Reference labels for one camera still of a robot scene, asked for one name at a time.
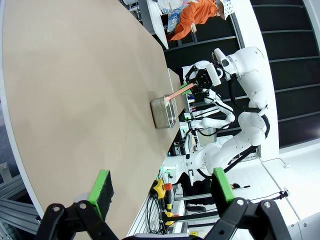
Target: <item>workbench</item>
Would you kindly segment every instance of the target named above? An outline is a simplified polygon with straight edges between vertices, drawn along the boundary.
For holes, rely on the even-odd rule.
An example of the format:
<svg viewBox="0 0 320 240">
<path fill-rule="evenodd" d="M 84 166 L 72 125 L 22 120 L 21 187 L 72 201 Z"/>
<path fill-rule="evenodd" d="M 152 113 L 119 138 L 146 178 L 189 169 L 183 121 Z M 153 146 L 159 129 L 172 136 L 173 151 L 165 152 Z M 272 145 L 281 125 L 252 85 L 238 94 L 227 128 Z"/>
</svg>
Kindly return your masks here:
<svg viewBox="0 0 320 240">
<path fill-rule="evenodd" d="M 0 14 L 3 115 L 37 212 L 70 206 L 110 169 L 106 222 L 125 237 L 179 130 L 156 129 L 150 101 L 178 75 L 117 0 L 2 0 Z"/>
</svg>

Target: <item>dish rack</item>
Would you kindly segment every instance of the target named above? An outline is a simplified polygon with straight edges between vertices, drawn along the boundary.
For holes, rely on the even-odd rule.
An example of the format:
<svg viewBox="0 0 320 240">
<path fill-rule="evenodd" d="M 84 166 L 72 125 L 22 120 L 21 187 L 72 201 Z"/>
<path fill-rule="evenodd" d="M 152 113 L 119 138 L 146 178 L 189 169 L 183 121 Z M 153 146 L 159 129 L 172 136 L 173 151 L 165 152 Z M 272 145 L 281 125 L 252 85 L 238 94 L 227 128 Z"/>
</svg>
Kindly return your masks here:
<svg viewBox="0 0 320 240">
<path fill-rule="evenodd" d="M 170 0 L 158 0 L 157 2 L 154 2 L 155 5 L 157 6 L 159 13 L 161 15 L 166 15 L 166 14 L 173 14 L 174 11 L 171 7 Z"/>
</svg>

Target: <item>bolt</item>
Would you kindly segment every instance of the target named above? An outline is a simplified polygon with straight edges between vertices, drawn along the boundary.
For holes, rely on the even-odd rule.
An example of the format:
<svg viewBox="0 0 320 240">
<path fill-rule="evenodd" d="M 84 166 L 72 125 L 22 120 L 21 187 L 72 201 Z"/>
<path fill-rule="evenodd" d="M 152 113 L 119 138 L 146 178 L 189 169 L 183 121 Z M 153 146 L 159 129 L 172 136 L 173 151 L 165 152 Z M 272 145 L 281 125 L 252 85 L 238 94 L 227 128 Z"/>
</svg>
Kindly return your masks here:
<svg viewBox="0 0 320 240">
<path fill-rule="evenodd" d="M 270 202 L 266 201 L 264 204 L 263 204 L 266 208 L 270 208 L 271 204 Z"/>
<path fill-rule="evenodd" d="M 58 212 L 59 210 L 60 210 L 60 207 L 58 207 L 58 206 L 53 207 L 53 211 Z"/>
<path fill-rule="evenodd" d="M 79 205 L 79 207 L 80 207 L 81 209 L 85 209 L 85 208 L 87 207 L 87 205 L 86 205 L 85 203 L 81 203 L 81 204 Z"/>
<path fill-rule="evenodd" d="M 236 201 L 237 204 L 239 204 L 240 206 L 242 206 L 244 204 L 244 201 L 239 199 L 238 201 Z"/>
</svg>

